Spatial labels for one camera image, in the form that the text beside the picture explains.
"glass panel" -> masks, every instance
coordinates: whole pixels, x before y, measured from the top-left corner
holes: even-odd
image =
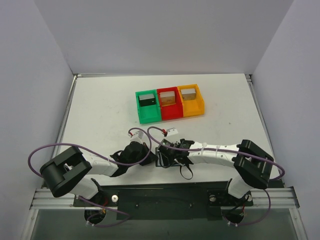
[[[265,209],[246,209],[244,221],[256,220]],[[108,212],[102,224],[114,223]],[[84,210],[39,210],[32,240],[297,240],[288,209],[272,209],[261,222],[232,227],[225,220],[129,220],[110,228],[86,226]]]

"white table surface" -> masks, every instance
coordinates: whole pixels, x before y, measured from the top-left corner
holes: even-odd
[[[139,124],[135,92],[179,85],[198,84],[205,114],[151,124]],[[64,143],[85,146],[110,156],[130,142],[129,128],[175,127],[181,137],[213,145],[240,144],[249,139],[272,155],[263,125],[244,74],[80,77],[74,90]],[[160,132],[153,130],[161,140]],[[164,169],[135,165],[119,177],[95,175],[101,185],[162,184],[228,181],[237,171],[213,164],[191,166],[192,180],[182,178],[179,167]],[[188,170],[182,173],[189,176]],[[276,167],[271,177],[278,176]]]

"screw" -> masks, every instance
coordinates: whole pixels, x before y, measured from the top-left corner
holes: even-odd
[[[216,198],[215,195],[210,195],[210,196],[209,196],[209,201],[210,201],[210,202],[213,203],[213,202],[215,202],[216,200],[217,200],[217,198]]]
[[[111,197],[111,201],[112,201],[113,203],[118,202],[118,200],[119,200],[119,197],[118,197],[117,195],[113,195],[113,196]]]

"cable connector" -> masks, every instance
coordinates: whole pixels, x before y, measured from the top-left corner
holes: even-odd
[[[168,135],[168,132],[165,129],[162,129],[161,131],[165,137]]]
[[[206,142],[202,143],[202,148],[201,148],[201,156],[204,155],[204,150],[205,150],[205,147],[208,146],[208,144]]]

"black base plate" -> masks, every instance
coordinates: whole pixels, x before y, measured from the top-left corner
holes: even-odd
[[[227,181],[146,184],[146,185],[118,185],[102,186],[109,197],[107,207],[116,203],[111,201],[112,195],[118,195],[118,210],[132,216],[132,220],[188,220],[207,218],[220,220],[220,207],[234,207],[239,199],[226,193]],[[283,188],[281,181],[271,181],[269,188]],[[209,201],[209,196],[217,196],[215,202]],[[254,201],[246,202],[245,206],[252,206]],[[90,204],[74,199],[73,206],[89,207]],[[118,214],[117,219],[126,216]]]

